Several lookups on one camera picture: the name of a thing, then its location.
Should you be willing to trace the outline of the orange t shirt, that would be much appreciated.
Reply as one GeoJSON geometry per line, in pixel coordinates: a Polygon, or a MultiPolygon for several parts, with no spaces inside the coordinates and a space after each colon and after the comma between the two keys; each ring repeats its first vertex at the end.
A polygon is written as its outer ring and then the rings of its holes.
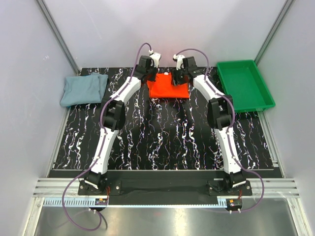
{"type": "Polygon", "coordinates": [[[189,98],[188,84],[173,85],[171,73],[158,73],[155,81],[147,81],[150,98],[189,98]]]}

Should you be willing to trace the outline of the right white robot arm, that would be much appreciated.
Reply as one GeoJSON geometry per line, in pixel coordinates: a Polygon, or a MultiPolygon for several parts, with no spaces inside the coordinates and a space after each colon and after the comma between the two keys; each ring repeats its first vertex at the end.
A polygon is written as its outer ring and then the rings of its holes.
{"type": "Polygon", "coordinates": [[[174,55],[173,60],[176,67],[171,69],[172,84],[178,86],[190,83],[208,100],[207,121],[218,138],[225,172],[217,191],[234,195],[246,184],[246,178],[242,173],[234,142],[235,112],[232,96],[225,95],[214,86],[207,75],[197,67],[194,57],[174,55]]]}

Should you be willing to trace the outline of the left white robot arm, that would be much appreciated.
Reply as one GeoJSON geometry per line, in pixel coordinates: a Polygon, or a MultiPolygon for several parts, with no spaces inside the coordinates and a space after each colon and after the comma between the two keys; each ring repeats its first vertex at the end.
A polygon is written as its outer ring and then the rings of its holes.
{"type": "Polygon", "coordinates": [[[89,169],[83,172],[80,190],[100,195],[109,191],[107,170],[111,149],[126,121],[125,105],[147,81],[154,81],[158,72],[161,54],[150,53],[141,56],[139,63],[124,84],[105,102],[100,114],[100,137],[93,161],[89,169]]]}

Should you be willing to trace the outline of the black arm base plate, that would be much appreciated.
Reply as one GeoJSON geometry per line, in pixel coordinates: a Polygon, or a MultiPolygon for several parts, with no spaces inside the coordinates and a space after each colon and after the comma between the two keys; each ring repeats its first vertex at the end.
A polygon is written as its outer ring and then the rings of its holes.
{"type": "Polygon", "coordinates": [[[224,171],[114,171],[104,175],[86,174],[79,181],[78,194],[109,195],[112,205],[210,205],[217,197],[252,196],[247,175],[224,171]],[[232,187],[230,180],[244,183],[232,187]]]}

